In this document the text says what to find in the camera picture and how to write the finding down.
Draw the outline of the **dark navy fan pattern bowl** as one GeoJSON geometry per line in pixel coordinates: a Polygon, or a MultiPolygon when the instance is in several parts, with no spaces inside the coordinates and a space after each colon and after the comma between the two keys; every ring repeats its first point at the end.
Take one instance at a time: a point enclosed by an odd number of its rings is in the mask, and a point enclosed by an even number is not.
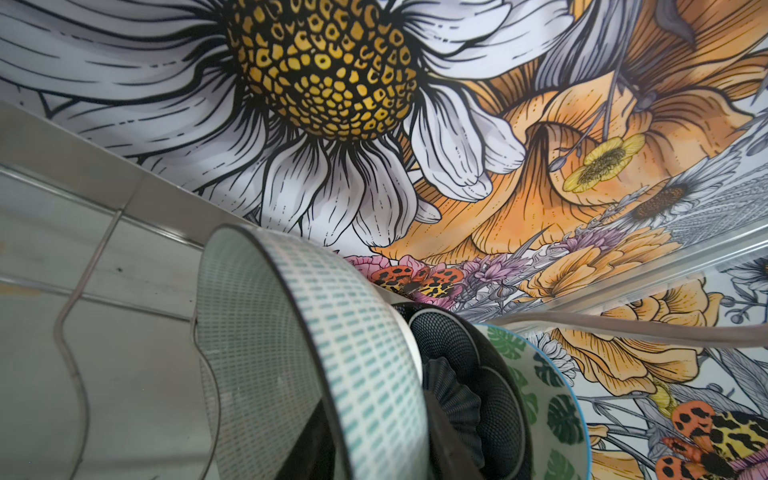
{"type": "Polygon", "coordinates": [[[531,479],[533,454],[519,388],[479,329],[432,305],[398,303],[434,396],[462,451],[484,479],[531,479]]]}

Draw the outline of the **mint green bowl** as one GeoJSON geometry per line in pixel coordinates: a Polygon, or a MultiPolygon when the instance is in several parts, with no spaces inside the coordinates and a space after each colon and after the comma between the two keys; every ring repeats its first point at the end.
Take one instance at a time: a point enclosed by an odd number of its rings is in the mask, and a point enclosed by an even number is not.
{"type": "Polygon", "coordinates": [[[223,479],[427,479],[428,413],[402,317],[340,256],[225,225],[192,327],[223,479]]]}

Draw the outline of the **green leaf pattern bowl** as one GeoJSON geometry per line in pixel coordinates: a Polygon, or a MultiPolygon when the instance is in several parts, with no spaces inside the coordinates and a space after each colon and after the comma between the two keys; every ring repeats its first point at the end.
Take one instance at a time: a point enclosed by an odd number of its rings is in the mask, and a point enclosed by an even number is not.
{"type": "Polygon", "coordinates": [[[586,422],[566,378],[523,337],[492,325],[478,330],[501,355],[521,395],[528,421],[534,479],[589,479],[586,422]]]}

